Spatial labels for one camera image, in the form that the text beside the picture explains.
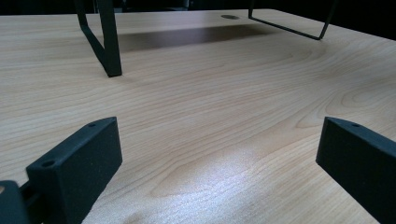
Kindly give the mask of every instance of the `metal leg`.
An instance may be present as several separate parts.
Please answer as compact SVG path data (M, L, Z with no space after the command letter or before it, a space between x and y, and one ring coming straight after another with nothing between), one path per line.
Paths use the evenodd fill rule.
M90 42L99 62L105 68L107 75L109 77L117 77L122 74L122 70L114 9L112 2L109 0L97 0L97 4L102 23L103 37L105 40L104 46L100 44L88 25L82 0L75 0L79 26Z
M330 9L329 15L327 16L327 19L326 19L326 21L324 23L323 29L322 29L322 31L320 33L320 36L309 35L309 34L306 34L306 33L300 32L300 31L296 31L296 30L290 29L290 28L285 27L285 26L281 26L281 25L278 25L278 24L271 23L269 21L263 21L263 20L254 18L253 17L253 9L254 9L254 6L255 6L255 0L251 0L250 1L250 8L248 10L248 18L251 19L251 20L254 20L254 21L259 21L259 22L265 23L267 25L275 26L276 28L289 31L289 32L295 33L297 35L303 35L303 36L306 36L306 37L309 37L309 38L312 38L312 39L320 40L321 38L323 38L324 34L326 33L327 27L329 26L330 21L332 20L332 15L334 14L334 11L335 11L335 8L336 8L337 4L338 4L338 0L333 0L332 8Z

